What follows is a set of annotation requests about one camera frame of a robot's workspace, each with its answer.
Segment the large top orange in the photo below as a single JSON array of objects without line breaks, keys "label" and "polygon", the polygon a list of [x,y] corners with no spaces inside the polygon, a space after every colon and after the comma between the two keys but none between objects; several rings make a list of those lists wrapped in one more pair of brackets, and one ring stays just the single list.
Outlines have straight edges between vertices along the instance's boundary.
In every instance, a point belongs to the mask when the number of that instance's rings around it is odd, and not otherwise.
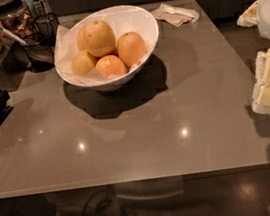
[{"label": "large top orange", "polygon": [[106,21],[92,20],[84,27],[83,34],[84,46],[93,56],[101,58],[114,51],[115,33]]}]

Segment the left yellowish orange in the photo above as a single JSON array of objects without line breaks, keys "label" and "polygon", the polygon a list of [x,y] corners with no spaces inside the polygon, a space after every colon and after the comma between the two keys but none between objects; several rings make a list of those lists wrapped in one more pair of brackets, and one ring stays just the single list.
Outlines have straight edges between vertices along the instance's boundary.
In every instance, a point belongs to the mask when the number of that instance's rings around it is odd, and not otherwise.
[{"label": "left yellowish orange", "polygon": [[88,51],[81,50],[73,57],[71,69],[76,75],[82,76],[93,70],[97,61],[96,57]]}]

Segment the right orange in bowl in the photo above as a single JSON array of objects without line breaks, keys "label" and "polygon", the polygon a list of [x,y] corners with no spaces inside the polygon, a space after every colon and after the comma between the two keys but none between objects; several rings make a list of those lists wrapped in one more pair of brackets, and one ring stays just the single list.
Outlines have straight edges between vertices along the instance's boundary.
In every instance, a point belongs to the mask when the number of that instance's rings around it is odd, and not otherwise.
[{"label": "right orange in bowl", "polygon": [[116,45],[118,57],[128,68],[139,64],[147,53],[143,37],[135,31],[121,35]]}]

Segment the crumpled paper napkin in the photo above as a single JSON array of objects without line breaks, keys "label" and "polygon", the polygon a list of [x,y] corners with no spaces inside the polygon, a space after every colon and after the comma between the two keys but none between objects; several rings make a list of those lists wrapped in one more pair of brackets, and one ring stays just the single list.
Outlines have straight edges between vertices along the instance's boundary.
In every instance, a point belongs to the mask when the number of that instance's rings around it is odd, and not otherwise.
[{"label": "crumpled paper napkin", "polygon": [[200,14],[193,9],[169,6],[168,4],[160,4],[151,14],[157,20],[168,22],[176,27],[180,27],[187,22],[197,22],[200,18]]}]

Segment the steel tray stand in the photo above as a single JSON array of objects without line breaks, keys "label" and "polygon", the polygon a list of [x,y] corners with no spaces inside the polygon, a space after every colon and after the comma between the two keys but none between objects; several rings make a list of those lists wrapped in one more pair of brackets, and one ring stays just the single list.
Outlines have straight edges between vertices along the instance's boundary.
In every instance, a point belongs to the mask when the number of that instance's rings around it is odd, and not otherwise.
[{"label": "steel tray stand", "polygon": [[29,59],[19,44],[3,47],[0,52],[0,89],[17,90],[29,66]]}]

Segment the hidden back orange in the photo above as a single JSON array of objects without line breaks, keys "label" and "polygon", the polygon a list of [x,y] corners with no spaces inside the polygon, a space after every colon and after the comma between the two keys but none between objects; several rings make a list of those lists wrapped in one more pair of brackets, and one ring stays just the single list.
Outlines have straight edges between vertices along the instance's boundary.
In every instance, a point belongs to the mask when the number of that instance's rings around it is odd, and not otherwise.
[{"label": "hidden back orange", "polygon": [[84,27],[81,27],[79,32],[77,33],[77,38],[76,38],[76,41],[77,41],[77,47],[79,48],[79,51],[80,50],[86,50],[86,47],[84,46]]}]

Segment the front centre orange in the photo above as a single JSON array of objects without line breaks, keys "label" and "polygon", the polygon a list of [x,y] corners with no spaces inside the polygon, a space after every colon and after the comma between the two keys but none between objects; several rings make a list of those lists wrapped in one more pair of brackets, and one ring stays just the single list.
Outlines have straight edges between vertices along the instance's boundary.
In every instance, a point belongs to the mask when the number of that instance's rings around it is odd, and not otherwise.
[{"label": "front centre orange", "polygon": [[123,76],[127,73],[126,65],[116,55],[107,55],[101,57],[96,64],[98,72],[106,79],[110,76]]}]

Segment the dark glass cup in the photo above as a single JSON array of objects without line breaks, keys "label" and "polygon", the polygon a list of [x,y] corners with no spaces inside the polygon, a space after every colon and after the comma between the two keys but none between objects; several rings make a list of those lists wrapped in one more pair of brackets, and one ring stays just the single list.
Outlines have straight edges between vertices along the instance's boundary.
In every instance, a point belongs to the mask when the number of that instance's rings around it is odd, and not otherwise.
[{"label": "dark glass cup", "polygon": [[54,68],[52,48],[47,45],[46,37],[41,32],[31,33],[24,38],[24,52],[29,59],[32,70],[36,72],[48,71]]}]

